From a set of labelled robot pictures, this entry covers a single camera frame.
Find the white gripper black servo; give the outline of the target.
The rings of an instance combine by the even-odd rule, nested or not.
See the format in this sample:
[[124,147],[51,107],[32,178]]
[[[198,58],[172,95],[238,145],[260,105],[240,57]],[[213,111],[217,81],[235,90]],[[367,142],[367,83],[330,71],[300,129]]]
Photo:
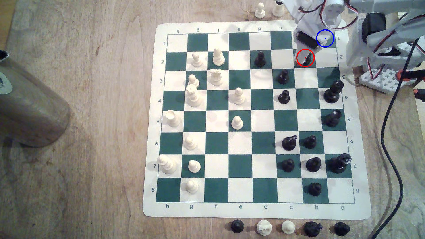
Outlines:
[[[312,13],[300,13],[292,10],[297,27],[294,31],[294,39],[301,43],[303,47],[308,47],[312,51],[318,51],[320,47],[333,47],[335,40],[335,30],[331,30],[322,24],[320,10]],[[294,65],[299,65],[297,60],[298,50],[294,49]]]

